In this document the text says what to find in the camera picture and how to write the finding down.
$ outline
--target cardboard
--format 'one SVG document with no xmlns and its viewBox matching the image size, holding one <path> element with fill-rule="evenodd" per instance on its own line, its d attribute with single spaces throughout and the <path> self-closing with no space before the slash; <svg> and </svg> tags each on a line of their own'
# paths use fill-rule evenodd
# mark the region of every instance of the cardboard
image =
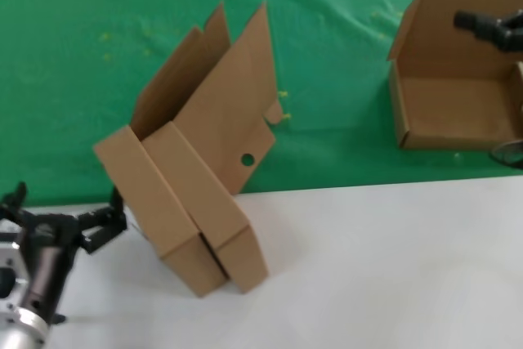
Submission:
<svg viewBox="0 0 523 349">
<path fill-rule="evenodd" d="M 95 152 L 157 255 L 187 286 L 204 296 L 224 284 L 226 276 L 198 227 L 131 128 L 122 128 L 98 143 Z"/>
<path fill-rule="evenodd" d="M 262 282 L 268 272 L 247 217 L 174 123 L 145 139 L 144 147 L 240 290 Z"/>
<path fill-rule="evenodd" d="M 401 147 L 487 150 L 523 137 L 523 54 L 454 28 L 456 11 L 503 17 L 519 9 L 521 0 L 413 0 L 389 53 Z"/>
<path fill-rule="evenodd" d="M 139 95 L 130 125 L 95 146 L 156 253 L 200 296 L 268 275 L 231 194 L 275 143 L 266 121 L 282 116 L 266 5 L 232 46 L 220 5 Z"/>
</svg>

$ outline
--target box side panel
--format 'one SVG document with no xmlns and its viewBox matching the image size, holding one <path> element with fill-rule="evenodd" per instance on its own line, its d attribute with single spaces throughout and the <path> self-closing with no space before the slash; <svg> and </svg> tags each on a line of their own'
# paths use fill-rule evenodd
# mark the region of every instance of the box side panel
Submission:
<svg viewBox="0 0 523 349">
<path fill-rule="evenodd" d="M 269 126 L 260 119 L 244 143 L 231 155 L 232 160 L 221 170 L 219 178 L 223 186 L 231 194 L 238 194 L 245 184 L 245 179 L 254 173 L 256 164 L 263 160 L 275 142 L 275 136 Z"/>
<path fill-rule="evenodd" d="M 400 78 L 398 64 L 395 61 L 392 61 L 391 70 L 389 71 L 389 89 L 391 92 L 391 103 L 394 113 L 396 139 L 398 145 L 402 146 L 409 132 L 409 119 L 407 118 L 405 101 L 403 98 L 403 92 L 401 91 Z"/>
<path fill-rule="evenodd" d="M 199 233 L 130 127 L 94 150 L 160 257 Z"/>
<path fill-rule="evenodd" d="M 209 55 L 216 64 L 230 48 L 229 28 L 223 3 L 220 3 L 205 23 L 205 40 Z"/>
<path fill-rule="evenodd" d="M 230 47 L 223 6 L 193 28 L 141 93 L 131 128 L 140 140 L 172 120 Z"/>
<path fill-rule="evenodd" d="M 243 293 L 259 285 L 269 275 L 260 245 L 251 227 L 220 247 L 217 256 Z"/>
<path fill-rule="evenodd" d="M 248 226 L 248 219 L 227 189 L 172 122 L 143 144 L 213 248 L 220 247 Z"/>
<path fill-rule="evenodd" d="M 387 57 L 388 60 L 396 59 L 400 55 L 401 48 L 403 48 L 403 45 L 407 40 L 410 28 L 412 27 L 414 18 L 416 16 L 416 11 L 421 1 L 422 0 L 413 0 L 403 13 L 400 27 L 398 28 L 398 32 L 396 33 L 396 37 L 394 38 L 394 42 L 392 43 L 391 50 L 389 51 L 389 55 Z"/>
<path fill-rule="evenodd" d="M 514 109 L 519 118 L 523 120 L 523 63 L 513 66 L 507 85 Z"/>
<path fill-rule="evenodd" d="M 235 155 L 276 101 L 269 25 L 262 6 L 174 123 L 214 173 L 220 177 L 229 168 L 243 186 L 249 173 Z"/>
<path fill-rule="evenodd" d="M 227 278 L 200 235 L 181 245 L 163 258 L 182 281 L 202 297 L 222 286 Z"/>
<path fill-rule="evenodd" d="M 410 126 L 405 147 L 438 140 L 431 147 L 488 148 L 523 137 L 507 78 L 402 78 L 402 87 Z"/>
</svg>

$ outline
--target cardboard box flap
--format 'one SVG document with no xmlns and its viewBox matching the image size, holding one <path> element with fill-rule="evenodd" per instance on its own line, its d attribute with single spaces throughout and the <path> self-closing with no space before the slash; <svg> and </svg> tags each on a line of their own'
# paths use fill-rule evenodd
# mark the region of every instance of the cardboard box flap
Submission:
<svg viewBox="0 0 523 349">
<path fill-rule="evenodd" d="M 472 32 L 454 28 L 456 11 L 503 17 L 521 9 L 521 0 L 415 0 L 415 16 L 405 15 L 392 57 L 438 61 L 475 61 L 506 64 L 522 60 L 523 53 L 503 53 L 493 44 L 475 39 Z"/>
<path fill-rule="evenodd" d="M 96 144 L 94 151 L 160 257 L 199 234 L 129 126 Z"/>
<path fill-rule="evenodd" d="M 136 136 L 143 140 L 173 119 L 229 47 L 220 4 L 205 30 L 193 28 L 138 97 L 131 121 Z"/>
<path fill-rule="evenodd" d="M 396 33 L 396 37 L 394 38 L 394 42 L 392 43 L 392 47 L 389 51 L 389 56 L 387 57 L 387 60 L 396 59 L 400 55 L 401 48 L 403 48 L 403 44 L 405 44 L 405 40 L 409 35 L 409 31 L 412 27 L 414 17 L 416 16 L 416 11 L 418 10 L 418 6 L 421 1 L 422 0 L 413 0 L 403 13 L 403 18 L 401 19 L 400 27 L 398 28 L 398 32 Z"/>
<path fill-rule="evenodd" d="M 213 248 L 248 226 L 229 192 L 172 122 L 143 146 Z"/>
<path fill-rule="evenodd" d="M 265 3 L 217 66 L 187 101 L 174 123 L 204 162 L 226 184 L 239 192 L 274 140 L 244 151 L 255 157 L 245 171 L 239 154 L 259 121 L 268 115 L 278 121 L 275 65 Z M 227 168 L 227 181 L 224 169 Z"/>
</svg>

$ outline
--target cardboard box lid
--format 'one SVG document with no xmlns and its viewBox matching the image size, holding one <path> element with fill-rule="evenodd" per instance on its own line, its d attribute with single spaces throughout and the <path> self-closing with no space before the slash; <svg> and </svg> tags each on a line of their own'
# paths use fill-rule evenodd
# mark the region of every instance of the cardboard box lid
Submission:
<svg viewBox="0 0 523 349">
<path fill-rule="evenodd" d="M 446 64 L 503 64 L 523 60 L 523 53 L 503 53 L 493 44 L 477 40 L 472 32 L 454 28 L 456 11 L 507 16 L 522 8 L 521 0 L 414 0 L 389 53 L 391 59 L 416 59 Z"/>
<path fill-rule="evenodd" d="M 220 4 L 204 30 L 194 27 L 138 96 L 130 123 L 136 136 L 143 140 L 174 119 L 229 47 L 229 30 Z"/>
<path fill-rule="evenodd" d="M 174 123 L 227 190 L 235 194 L 274 143 L 274 137 L 253 140 L 251 135 L 260 130 L 264 116 L 278 123 L 282 115 L 263 3 Z M 254 158 L 252 165 L 241 163 L 244 154 Z"/>
</svg>

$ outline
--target metal cylinder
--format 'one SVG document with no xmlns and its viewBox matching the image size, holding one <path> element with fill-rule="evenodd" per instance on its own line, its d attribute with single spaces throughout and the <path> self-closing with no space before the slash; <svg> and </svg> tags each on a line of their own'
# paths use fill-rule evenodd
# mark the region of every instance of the metal cylinder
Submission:
<svg viewBox="0 0 523 349">
<path fill-rule="evenodd" d="M 38 349 L 42 345 L 23 327 L 13 325 L 0 333 L 0 349 Z"/>
</svg>

